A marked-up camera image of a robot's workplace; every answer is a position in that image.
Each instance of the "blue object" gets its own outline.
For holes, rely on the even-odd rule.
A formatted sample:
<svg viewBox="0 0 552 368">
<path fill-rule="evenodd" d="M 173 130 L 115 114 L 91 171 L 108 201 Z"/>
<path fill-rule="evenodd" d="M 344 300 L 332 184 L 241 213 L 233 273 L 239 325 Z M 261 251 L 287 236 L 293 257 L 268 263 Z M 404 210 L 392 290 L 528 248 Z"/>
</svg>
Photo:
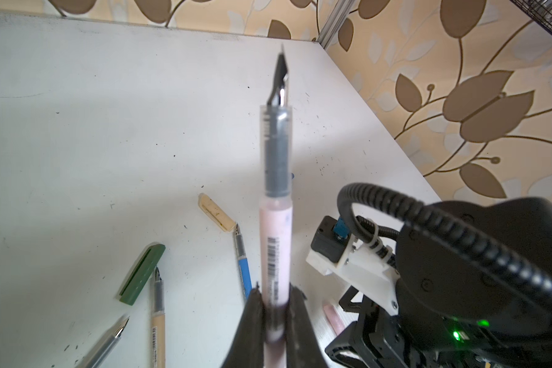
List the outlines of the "blue object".
<svg viewBox="0 0 552 368">
<path fill-rule="evenodd" d="M 339 236 L 340 239 L 345 239 L 348 235 L 350 235 L 350 229 L 348 229 L 346 223 L 341 219 L 341 217 L 337 219 L 335 226 L 333 226 L 333 233 Z"/>
<path fill-rule="evenodd" d="M 243 293 L 245 294 L 245 300 L 247 300 L 251 292 L 250 268 L 247 264 L 247 258 L 240 259 L 238 262 L 240 265 L 241 283 L 243 284 Z"/>
</svg>

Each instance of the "white tabletop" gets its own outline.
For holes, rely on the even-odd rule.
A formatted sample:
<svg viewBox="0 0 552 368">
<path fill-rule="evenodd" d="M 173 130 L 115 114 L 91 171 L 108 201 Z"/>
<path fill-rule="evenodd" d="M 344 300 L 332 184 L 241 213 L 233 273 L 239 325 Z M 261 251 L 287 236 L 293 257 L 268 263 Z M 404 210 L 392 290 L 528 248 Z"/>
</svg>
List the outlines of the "white tabletop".
<svg viewBox="0 0 552 368">
<path fill-rule="evenodd" d="M 304 259 L 339 189 L 368 181 L 438 198 L 318 44 L 0 14 L 0 367 L 74 367 L 125 313 L 103 367 L 149 367 L 150 288 L 132 307 L 117 294 L 153 242 L 167 246 L 167 366 L 220 366 L 241 286 L 232 237 L 197 198 L 240 223 L 255 284 L 258 113 L 282 44 L 291 278 L 322 347 L 331 341 L 321 305 L 347 285 Z"/>
</svg>

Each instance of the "blue pen barrel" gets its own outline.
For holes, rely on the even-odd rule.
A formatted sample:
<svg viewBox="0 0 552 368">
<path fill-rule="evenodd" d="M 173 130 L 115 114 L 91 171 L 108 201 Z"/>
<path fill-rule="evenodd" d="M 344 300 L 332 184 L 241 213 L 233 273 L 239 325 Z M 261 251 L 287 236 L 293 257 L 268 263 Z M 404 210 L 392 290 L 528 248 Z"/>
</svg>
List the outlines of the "blue pen barrel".
<svg viewBox="0 0 552 368">
<path fill-rule="evenodd" d="M 247 300 L 251 292 L 250 267 L 247 264 L 247 258 L 239 260 L 239 265 L 241 271 L 241 282 L 243 284 L 243 292 L 245 293 L 245 299 Z"/>
</svg>

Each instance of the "floral wallpaper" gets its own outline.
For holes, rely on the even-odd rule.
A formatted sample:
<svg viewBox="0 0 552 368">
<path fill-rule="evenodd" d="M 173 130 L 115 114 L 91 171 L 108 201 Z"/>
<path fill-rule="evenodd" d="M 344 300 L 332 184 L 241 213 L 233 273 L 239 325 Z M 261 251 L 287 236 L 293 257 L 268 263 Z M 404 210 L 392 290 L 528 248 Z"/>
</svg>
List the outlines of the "floral wallpaper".
<svg viewBox="0 0 552 368">
<path fill-rule="evenodd" d="M 327 52 L 443 200 L 552 201 L 552 36 L 509 0 L 358 0 Z"/>
<path fill-rule="evenodd" d="M 337 0 L 0 0 L 0 10 L 218 33 L 315 40 L 336 2 Z"/>
</svg>

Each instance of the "green pen cap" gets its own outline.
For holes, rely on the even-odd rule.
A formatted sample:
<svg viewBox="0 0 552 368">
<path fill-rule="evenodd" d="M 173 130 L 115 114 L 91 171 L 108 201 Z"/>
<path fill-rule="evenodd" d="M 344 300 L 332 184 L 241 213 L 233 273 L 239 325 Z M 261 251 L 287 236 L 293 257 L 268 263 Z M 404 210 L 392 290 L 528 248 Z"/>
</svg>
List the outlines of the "green pen cap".
<svg viewBox="0 0 552 368">
<path fill-rule="evenodd" d="M 155 267 L 158 265 L 163 251 L 165 251 L 165 246 L 163 244 L 156 244 L 147 248 L 143 257 L 131 273 L 129 280 L 127 280 L 127 283 L 123 286 L 120 301 L 128 305 L 135 304 L 135 300 L 137 300 L 143 286 L 145 286 L 149 276 L 151 276 Z"/>
</svg>

